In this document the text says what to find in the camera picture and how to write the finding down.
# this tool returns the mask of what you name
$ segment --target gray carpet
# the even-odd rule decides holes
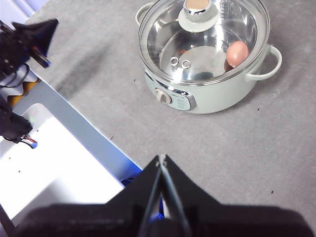
[[[315,228],[316,4],[263,2],[282,68],[219,113],[177,111],[147,89],[134,21],[146,0],[49,1],[29,22],[60,21],[52,64],[31,68],[140,166],[167,153],[220,202],[290,208]]]

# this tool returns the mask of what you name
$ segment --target glass lid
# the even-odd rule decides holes
[[[142,21],[138,45],[148,70],[161,79],[205,85],[251,65],[269,31],[258,0],[159,0]]]

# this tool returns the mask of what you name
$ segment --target metal ring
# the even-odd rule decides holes
[[[182,62],[182,68],[183,69],[188,69],[191,66],[191,62],[189,60],[184,60]]]
[[[187,8],[187,1],[188,1],[188,0],[185,0],[185,1],[184,1],[184,3],[183,3],[183,9],[184,9],[188,14],[190,14],[190,15],[199,15],[199,14],[202,14],[202,13],[204,13],[205,11],[209,10],[210,7],[211,7],[211,5],[212,5],[212,1],[209,0],[207,6],[205,6],[204,9],[194,10],[194,9],[188,9],[188,8]]]
[[[172,57],[172,58],[170,59],[170,65],[171,65],[171,66],[175,67],[175,66],[177,66],[178,64],[179,64],[179,59],[178,59],[177,57]]]

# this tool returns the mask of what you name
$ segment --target egg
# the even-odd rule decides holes
[[[238,40],[232,43],[226,53],[226,60],[233,68],[240,65],[249,56],[248,46]]]

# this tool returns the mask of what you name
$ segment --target stainless steel inner pot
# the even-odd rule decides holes
[[[270,31],[269,15],[259,0],[213,0],[219,10],[215,26],[201,33],[187,32],[178,22],[183,0],[160,0],[140,26],[141,57],[159,78],[183,85],[206,85],[227,80],[249,67],[264,50]],[[226,51],[244,41],[250,55],[225,72]]]

